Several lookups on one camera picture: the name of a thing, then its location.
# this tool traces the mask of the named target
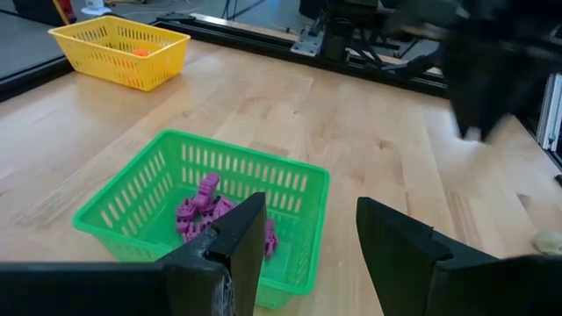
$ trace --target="wooden table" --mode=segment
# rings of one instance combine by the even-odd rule
[[[192,41],[184,72],[151,93],[73,73],[0,105],[0,259],[112,260],[70,220],[163,128],[330,170],[313,294],[256,314],[382,314],[359,196],[499,257],[562,230],[558,170],[514,118],[490,145],[464,141],[446,100]]]

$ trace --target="green basket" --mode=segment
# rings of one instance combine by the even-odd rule
[[[122,261],[154,261],[182,244],[176,205],[193,196],[208,172],[220,174],[219,194],[240,202],[266,192],[279,247],[264,260],[256,303],[283,307],[316,282],[329,173],[252,149],[163,131],[73,218]]]

